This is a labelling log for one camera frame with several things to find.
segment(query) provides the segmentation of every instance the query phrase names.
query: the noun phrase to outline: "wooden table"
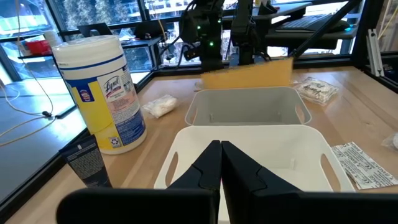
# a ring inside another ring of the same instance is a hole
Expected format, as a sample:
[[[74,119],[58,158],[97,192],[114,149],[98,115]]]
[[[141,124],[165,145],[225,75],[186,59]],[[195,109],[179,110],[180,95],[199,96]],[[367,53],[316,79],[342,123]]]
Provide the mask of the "wooden table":
[[[383,139],[398,131],[398,96],[353,67],[294,71],[294,80],[306,77],[319,78],[340,88],[326,107],[306,101],[312,114],[309,125],[318,129],[331,146],[354,141],[398,177],[398,152],[381,146]],[[175,135],[187,126],[184,116],[195,94],[195,83],[200,81],[198,78],[198,75],[155,78],[139,93],[141,104],[164,94],[177,97],[181,104],[160,119],[146,114],[148,136],[135,150],[118,156],[103,155],[115,187],[153,187]],[[83,182],[65,166],[7,223],[55,223],[59,201],[83,187]],[[398,186],[363,192],[398,193]]]

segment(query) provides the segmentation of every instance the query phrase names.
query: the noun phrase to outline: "plastic bag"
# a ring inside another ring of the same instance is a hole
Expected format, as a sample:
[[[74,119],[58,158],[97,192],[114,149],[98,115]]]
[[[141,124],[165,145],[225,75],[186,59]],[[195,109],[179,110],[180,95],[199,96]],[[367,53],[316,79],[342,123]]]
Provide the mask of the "plastic bag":
[[[312,77],[306,78],[294,88],[302,98],[322,106],[325,106],[338,91],[338,87]]]
[[[398,151],[398,133],[391,134],[382,143],[382,146]]]
[[[176,107],[177,99],[170,95],[164,95],[142,106],[144,110],[148,111],[155,118],[159,118],[167,114]]]

